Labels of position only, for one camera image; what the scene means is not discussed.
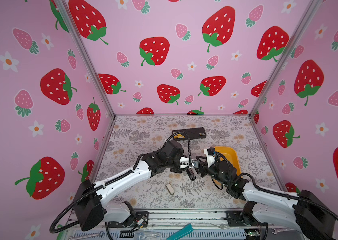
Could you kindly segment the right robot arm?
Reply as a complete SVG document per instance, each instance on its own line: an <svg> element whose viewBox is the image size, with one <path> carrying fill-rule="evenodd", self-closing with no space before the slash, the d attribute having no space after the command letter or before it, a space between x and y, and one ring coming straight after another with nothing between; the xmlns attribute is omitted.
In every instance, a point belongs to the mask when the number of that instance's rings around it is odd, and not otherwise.
<svg viewBox="0 0 338 240"><path fill-rule="evenodd" d="M269 223L299 231L309 240L333 239L338 216L313 193L288 193L260 187L254 177L237 169L220 153L196 157L191 167L203 178L219 182L235 199L246 201L242 219Z"/></svg>

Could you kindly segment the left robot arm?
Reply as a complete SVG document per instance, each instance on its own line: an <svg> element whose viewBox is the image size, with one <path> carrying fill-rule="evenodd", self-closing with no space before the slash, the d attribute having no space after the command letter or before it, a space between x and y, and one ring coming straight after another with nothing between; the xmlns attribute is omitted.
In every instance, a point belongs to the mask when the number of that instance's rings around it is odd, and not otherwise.
<svg viewBox="0 0 338 240"><path fill-rule="evenodd" d="M140 154L135 164L111 178L94 184L85 180L79 185L73 201L73 210L78 225L83 232L99 225L103 220L128 223L134 210L130 203L119 207L109 207L108 203L124 190L163 173L166 169L183 172L191 167L192 154L184 156L181 144L174 140L165 141L164 145L153 152Z"/></svg>

